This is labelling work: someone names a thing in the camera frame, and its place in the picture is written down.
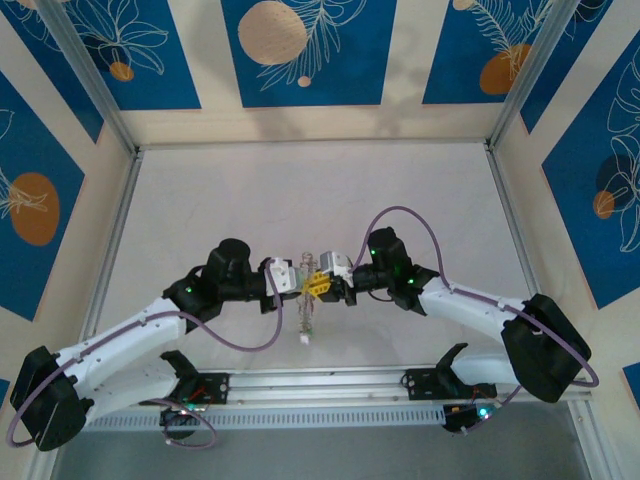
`white robotic arm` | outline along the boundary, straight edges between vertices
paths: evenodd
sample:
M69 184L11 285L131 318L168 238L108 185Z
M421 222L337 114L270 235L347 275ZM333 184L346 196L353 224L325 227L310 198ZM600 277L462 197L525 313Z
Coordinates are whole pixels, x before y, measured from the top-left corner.
M495 340L481 351L456 345L427 375L436 387L429 399L468 398L475 385L511 383L542 400L557 401L581 366L518 312L536 316L589 358L586 343L547 297L523 302L449 284L438 272L414 265L391 228L372 232L368 246L371 264L354 268L345 255L327 252L311 283L305 283L300 271L281 258L265 259L253 272L249 247L224 240L205 266L194 268L122 324L57 354L40 347L27 355L11 404L22 412L38 448L50 450L73 438L86 422L120 408L152 398L180 402L199 375L195 368L179 352L145 357L219 315L224 302L258 301L266 313L306 291L323 302L344 300L351 306L358 293L386 289L404 310L451 319ZM43 387L48 376L50 383Z

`black mounting bracket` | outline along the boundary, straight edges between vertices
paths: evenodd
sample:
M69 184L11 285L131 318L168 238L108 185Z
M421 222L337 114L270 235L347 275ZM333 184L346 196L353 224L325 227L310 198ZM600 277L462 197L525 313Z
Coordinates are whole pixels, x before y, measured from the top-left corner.
M226 405L229 394L228 373L199 373L175 390L176 400L187 406Z
M49 353L46 347L36 348L25 357L11 394L13 408L18 410L31 392L58 368L57 357L57 354ZM38 450L47 452L58 448L84 427L86 413L93 401L78 398L73 388L77 381L77 378L61 373L22 416L22 422Z
M495 397L495 385L481 383L466 385L451 369L454 358L468 344L454 345L435 368L410 368L402 376L401 383L409 392L409 400L464 400L481 391L484 396Z

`black cable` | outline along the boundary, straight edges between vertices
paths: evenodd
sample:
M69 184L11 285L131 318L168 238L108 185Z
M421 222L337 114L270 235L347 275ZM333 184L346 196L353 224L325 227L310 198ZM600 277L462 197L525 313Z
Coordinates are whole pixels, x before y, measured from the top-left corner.
M371 298L373 298L374 300L377 300L378 302L384 302L384 303L390 303L393 302L393 298L388 298L388 299L384 299L384 298L380 298L380 297L376 297L373 293L371 293L370 291L367 292L369 294L369 296Z
M409 390L409 376L406 373L400 377L400 385Z

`metal extrusion bar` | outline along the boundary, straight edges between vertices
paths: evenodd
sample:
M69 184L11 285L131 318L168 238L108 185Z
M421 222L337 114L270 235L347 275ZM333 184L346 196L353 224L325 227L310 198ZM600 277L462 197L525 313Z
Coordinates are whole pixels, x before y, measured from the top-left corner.
M133 137L120 115L113 95L67 16L63 4L58 0L34 1L40 18L60 47L89 98L111 127L122 147L133 159L137 151Z
M611 444L596 419L592 402L569 402L569 411L591 477L622 480L620 467Z
M210 408L201 415L218 430L259 430L289 428L382 427L408 425L444 425L440 405L402 405L350 408ZM86 432L159 431L158 410L149 408L130 414L114 413L87 425ZM172 430L203 430L206 427L189 421Z
M100 274L96 281L93 294L91 295L91 303L89 304L87 315L82 326L82 331L80 332L81 341L94 336L98 328L98 321L107 296L109 281L111 280L111 274L113 273L113 267L118 254L118 247L120 246L120 239L122 238L122 232L127 221L129 207L131 206L131 200L133 199L133 192L135 190L141 166L142 157L139 156L133 161L129 169L125 187L120 199L120 205L118 206L118 212L116 213L113 221L111 235L101 263Z
M542 70L547 64L549 57L551 57L558 41L564 33L565 27L573 17L579 4L580 0L554 1L549 16L533 42L531 51L513 83L511 91L504 101L500 116L496 120L491 135L487 139L490 150L493 151L499 146L511 122L522 109L524 102L531 93L538 77L540 77Z
M498 190L498 197L500 197L500 203L504 210L504 216L507 219L509 230L511 231L511 237L513 238L513 244L516 247L516 253L518 254L518 260L520 261L520 267L524 274L525 282L529 288L529 293L533 296L536 293L540 293L540 282L535 274L533 265L531 263L531 257L528 254L527 246L524 241L524 234L522 231L522 225L520 224L519 217L516 213L516 209L513 206L512 196L509 191L507 182L505 181L500 162L497 157L497 152L491 151L487 147L487 160L489 161L489 167L493 174L493 180Z

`purple cable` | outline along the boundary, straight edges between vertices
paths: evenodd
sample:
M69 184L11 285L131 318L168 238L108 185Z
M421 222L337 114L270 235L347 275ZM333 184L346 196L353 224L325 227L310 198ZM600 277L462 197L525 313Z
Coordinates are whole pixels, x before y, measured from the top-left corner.
M500 403L500 408L505 407L507 405L509 405L509 403L511 403L511 400L513 400L513 398L518 394L518 392L520 392L520 390L522 390L522 385L518 385L515 390L513 392L511 392L507 398L504 399L503 402L500 402L498 400L498 403ZM464 430L464 435L473 432L474 430L477 430L478 428L480 428L482 425L484 425L485 423L487 423L489 420L491 420L494 415L489 416L489 418L485 418L483 420L480 420L478 423L476 423L475 425L471 425L469 428L465 428Z
M468 298L472 298L472 299L478 300L480 302L487 303L487 304L492 305L494 307L500 307L500 303L497 300L494 300L494 299L489 298L489 297L485 297L484 295L480 295L478 293L469 292L467 290L462 290L462 289L458 289L458 288L455 288L455 287L454 288L451 287L451 283L449 282L449 280L447 279L447 277L446 277L446 275L444 273L444 264L443 264L443 261L442 261L442 250L440 248L440 243L438 242L438 239L436 238L436 234L434 233L433 229L427 223L427 221L424 218L422 218L420 216L420 214L418 214L415 210L412 210L412 209L410 209L408 207L403 207L401 205L395 205L395 206L392 206L392 207L387 207L384 210L382 210L378 215L375 216L375 218L373 219L373 221L369 225L369 228L367 228L367 233L365 233L365 236L364 236L364 242L362 242L362 248L360 248L360 253L358 254L358 258L356 259L355 263L353 264L353 267L351 267L351 270L349 270L350 272L353 272L360 265L360 263L362 263L362 258L364 257L364 253L365 253L365 251L367 249L367 241L369 240L369 235L371 235L371 232L373 231L373 228L375 227L376 223L378 223L378 220L380 220L380 218L382 218L387 213L392 212L394 210L399 210L399 211L402 211L402 212L406 212L406 213L414 216L420 223L422 223L424 228L427 229L427 232L429 232L429 235L431 236L431 240L433 241L433 246L434 246L434 248L436 250L436 257L438 258L438 272L440 273L440 278L442 279L442 283L445 285L445 287L450 289L452 293L457 293L459 295L462 295L462 296L465 296L465 297L468 297ZM512 307L511 305L505 305L504 306L504 310L506 310L508 312L511 312L511 313L513 313L515 315L518 315L519 317L524 318L529 323L531 323L536 328L538 328L540 331L542 331L545 334L547 334L558 345L560 345L563 349L565 349L569 353L569 355L571 355L580 364L580 366L582 368L584 368L589 373L589 375L591 376L591 382L582 382L582 381L576 380L576 381L571 382L572 385L577 385L579 387L589 387L589 388L595 388L598 385L600 385L600 379L598 378L598 375L593 370L593 368L591 368L591 365L589 365L589 363L584 359L584 357L582 355L580 355L571 345L569 345L569 343L567 343L565 340L560 338L553 330L551 330L546 325L542 324L539 320L537 320L533 316L529 315L528 313L523 312L522 310L520 310L518 308ZM516 394L518 392L518 390L519 390L519 388L516 389L512 395Z
M171 445L172 447L178 447L178 448L184 448L185 450L205 450L207 448L211 448L216 444L216 441L218 440L218 434L216 432L216 429L213 428L213 425L211 425L211 423L206 420L202 415L200 415L197 412L194 412L192 410L187 409L186 407L184 407L183 405L180 405L179 403L176 402L172 402L171 400L165 400L164 398L154 398L152 400L148 400L149 402L154 402L154 403L159 403L160 405L166 405L167 407L171 407L171 408L176 408L179 409L181 411L186 412L187 415L195 418L196 420L200 421L200 423L202 423L205 427L207 427L209 430L211 430L212 436L211 436L211 441L209 441L209 443L201 443L199 445L189 445L187 443L182 443L182 442L177 442L175 440L173 440L172 438L169 437L169 423L167 423L167 425L165 425L164 430L162 431L162 435L164 435L164 439L167 443L167 445Z
M265 269L265 272L267 274L267 279L269 280L269 284L271 285L271 289L274 292L277 292L278 289L276 288L276 284L275 284L275 282L273 280L273 276L271 275L271 270L267 268L267 269ZM98 348L106 345L107 343L109 343L112 340L120 337L121 335L124 335L128 331L133 330L134 328L137 328L139 326L145 325L146 322L149 322L149 321L152 321L152 320L158 320L158 319L161 319L161 318L168 318L168 317L178 316L180 318L184 318L185 320L189 320L189 321L195 323L198 327L202 328L205 331L205 333L207 333L211 337L215 338L216 340L218 340L223 345L225 345L225 346L227 346L229 348L232 348L234 350L239 350L241 352L261 352L263 350L266 350L267 348L269 348L271 345L273 345L276 342L276 340L280 336L280 332L282 331L282 322L283 322L282 299L280 298L280 295L277 295L277 294L274 295L274 298L275 298L275 301L276 301L276 309L278 311L278 323L276 325L276 331L273 334L273 337L271 337L271 339L267 343L265 343L264 345L260 345L258 347L243 347L241 345L236 345L235 343L231 343L228 340L225 340L224 338L222 338L217 333L215 333L209 327L207 327L201 320L197 319L193 315L191 315L189 313L186 313L186 312L167 311L167 312L154 313L153 315L149 315L148 317L146 317L144 320L138 320L138 321L135 321L135 322L131 322L131 323L123 326L122 328L119 328L115 332L107 335L103 339L97 341L93 345L91 345L91 346L85 348L84 350L82 350L80 352L80 354L78 355L79 359L71 358L68 361L66 361L65 363L63 363L62 365L60 365L53 373L51 373L47 378L45 378L33 390L33 392L31 392L31 394L29 396L27 396L26 400L23 402L23 404L20 406L20 408L18 408L18 411L16 412L15 416L13 417L13 419L11 419L11 422L9 423L9 428L7 430L7 436L6 436L7 445L9 445L12 448L20 448L20 447L26 447L27 445L31 445L32 443L34 443L33 439L25 440L23 442L16 442L13 439L13 436L15 434L16 428L18 427L18 423L20 422L20 419L22 418L24 413L31 406L31 404L35 401L35 399L44 391L44 389L47 388L49 386L49 384L51 382L53 382L58 377L58 375L63 373L65 370L70 368L72 365L82 362L82 359L84 357L86 357L87 355L91 354L92 352L94 352ZM191 416L193 416L194 418L196 418L199 421L203 422L205 424L205 426L207 426L207 428L212 430L212 432L214 434L214 438L213 438L212 442L210 442L206 446L204 444L203 445L192 445L192 446L190 446L190 445L185 445L185 444L181 444L181 443L178 443L178 442L173 442L172 445L178 446L178 447L183 447L183 448L196 449L196 450L203 449L203 448L208 448L210 446L213 446L213 444L216 441L215 430L213 429L213 426L211 426L211 424L209 422L204 420L197 413L192 412L191 410L189 410L186 407L183 407L182 405L179 405L177 403L174 404L173 402L170 402L169 400L155 399L155 400L150 400L150 401L153 401L153 402L156 402L156 403L162 403L163 405L169 405L169 406L174 406L174 407L177 406L176 408L180 408L181 410L185 410L185 411L189 412L189 414L191 414Z

